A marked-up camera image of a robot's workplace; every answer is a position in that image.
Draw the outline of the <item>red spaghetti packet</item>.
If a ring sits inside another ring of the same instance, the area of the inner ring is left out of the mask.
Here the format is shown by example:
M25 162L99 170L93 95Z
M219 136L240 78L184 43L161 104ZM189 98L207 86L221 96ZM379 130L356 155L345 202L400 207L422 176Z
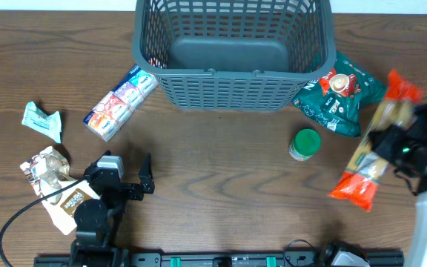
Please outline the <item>red spaghetti packet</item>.
M366 211L372 202L389 161L377 153L380 145L390 148L385 140L391 126L408 129L414 122L414 107L422 100L423 91L404 79L397 70L388 75L388 87L362 138L335 188L328 194L348 200Z

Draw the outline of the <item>green coffee sachet bag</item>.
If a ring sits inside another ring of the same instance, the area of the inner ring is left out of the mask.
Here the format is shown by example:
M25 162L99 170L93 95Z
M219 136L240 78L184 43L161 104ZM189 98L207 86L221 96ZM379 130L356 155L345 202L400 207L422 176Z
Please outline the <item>green coffee sachet bag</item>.
M362 107L380 102L386 86L369 72L337 52L332 69L308 82L293 98L294 107L336 134L358 137Z

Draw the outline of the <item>green lid jar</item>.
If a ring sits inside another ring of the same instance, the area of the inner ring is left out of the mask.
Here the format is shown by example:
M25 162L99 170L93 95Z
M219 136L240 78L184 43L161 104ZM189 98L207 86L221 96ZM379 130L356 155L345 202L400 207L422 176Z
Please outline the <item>green lid jar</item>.
M321 144L321 137L315 130L302 129L292 139L288 151L293 159L306 161L315 155Z

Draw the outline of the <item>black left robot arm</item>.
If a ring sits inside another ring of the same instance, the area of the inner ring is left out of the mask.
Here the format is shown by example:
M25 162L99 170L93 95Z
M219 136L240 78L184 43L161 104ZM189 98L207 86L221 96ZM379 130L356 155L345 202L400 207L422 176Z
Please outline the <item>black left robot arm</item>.
M141 201L155 190L148 154L139 169L139 183L123 182L125 170L120 156L106 151L85 169L84 178L98 195L85 200L75 211L76 239L72 243L69 266L130 266L127 249L114 245L129 200Z

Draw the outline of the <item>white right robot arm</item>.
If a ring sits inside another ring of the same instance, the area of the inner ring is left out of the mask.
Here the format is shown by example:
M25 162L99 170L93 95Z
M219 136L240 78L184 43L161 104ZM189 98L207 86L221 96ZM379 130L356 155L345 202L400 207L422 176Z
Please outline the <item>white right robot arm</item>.
M391 125L369 134L372 151L395 167L402 179L418 178L415 195L416 221L404 265L427 266L427 104L414 109L416 120L408 129Z

